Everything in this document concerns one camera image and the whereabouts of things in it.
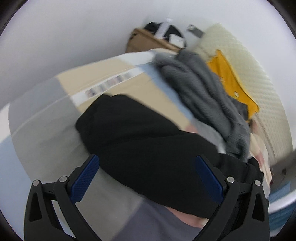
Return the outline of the black puffer jacket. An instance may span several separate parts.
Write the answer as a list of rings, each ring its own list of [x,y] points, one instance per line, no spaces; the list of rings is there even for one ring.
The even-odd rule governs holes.
[[[90,154],[112,178],[163,206],[210,218],[218,207],[197,174],[196,157],[204,155],[224,176],[238,182],[262,181],[257,160],[221,154],[196,133],[125,95],[101,95],[75,125]]]

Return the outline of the patchwork plaid duvet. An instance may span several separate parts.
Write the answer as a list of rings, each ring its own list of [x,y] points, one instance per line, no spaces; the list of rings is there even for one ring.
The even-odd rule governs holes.
[[[68,177],[95,155],[88,152],[75,125],[101,95],[128,96],[226,154],[221,135],[193,116],[155,68],[158,53],[174,54],[129,53],[77,67],[36,85],[1,109],[1,212],[18,239],[25,240],[32,182]],[[52,203],[63,230],[74,236],[58,202]],[[210,220],[146,198],[112,178],[100,162],[76,206],[99,240],[195,240]]]

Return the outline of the grey knit garment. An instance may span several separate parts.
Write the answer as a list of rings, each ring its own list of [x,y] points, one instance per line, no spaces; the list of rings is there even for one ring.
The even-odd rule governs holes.
[[[193,116],[221,135],[226,154],[246,162],[249,126],[205,61],[194,52],[181,50],[178,54],[158,53],[153,64]]]

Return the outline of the yellow pillow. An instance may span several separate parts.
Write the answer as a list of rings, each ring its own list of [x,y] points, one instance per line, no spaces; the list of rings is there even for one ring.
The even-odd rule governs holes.
[[[226,93],[230,97],[246,105],[247,116],[244,117],[244,119],[250,121],[252,116],[259,112],[259,106],[247,92],[239,75],[231,66],[222,51],[216,50],[214,56],[206,63],[210,70],[218,75]]]

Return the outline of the cream quilted headboard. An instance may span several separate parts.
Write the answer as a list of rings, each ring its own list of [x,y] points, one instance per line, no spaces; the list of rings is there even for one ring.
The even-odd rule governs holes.
[[[293,151],[287,115],[269,76],[252,53],[221,24],[208,27],[194,51],[205,61],[222,51],[246,92],[258,104],[255,120],[269,154],[269,163],[276,165]]]

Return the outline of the black and white bag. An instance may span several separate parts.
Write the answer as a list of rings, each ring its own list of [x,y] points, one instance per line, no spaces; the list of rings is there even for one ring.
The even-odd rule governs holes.
[[[153,35],[156,34],[157,30],[159,29],[161,23],[157,23],[157,22],[150,22],[147,25],[145,25],[144,30],[149,31],[150,33],[152,33]],[[183,43],[184,43],[184,47],[187,46],[187,42],[186,39],[184,37],[184,35],[182,34],[182,32],[177,29],[174,25],[170,25],[168,30],[166,31],[166,33],[164,34],[164,39],[166,41],[169,41],[169,37],[170,34],[175,34],[176,36],[179,36],[181,38],[183,38]]]

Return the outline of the grey wall socket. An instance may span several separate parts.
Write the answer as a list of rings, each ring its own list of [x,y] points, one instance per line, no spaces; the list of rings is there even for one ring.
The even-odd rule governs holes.
[[[197,38],[201,38],[205,34],[202,30],[200,30],[199,28],[197,28],[195,25],[188,25],[187,31],[189,31],[190,33],[192,33]]]

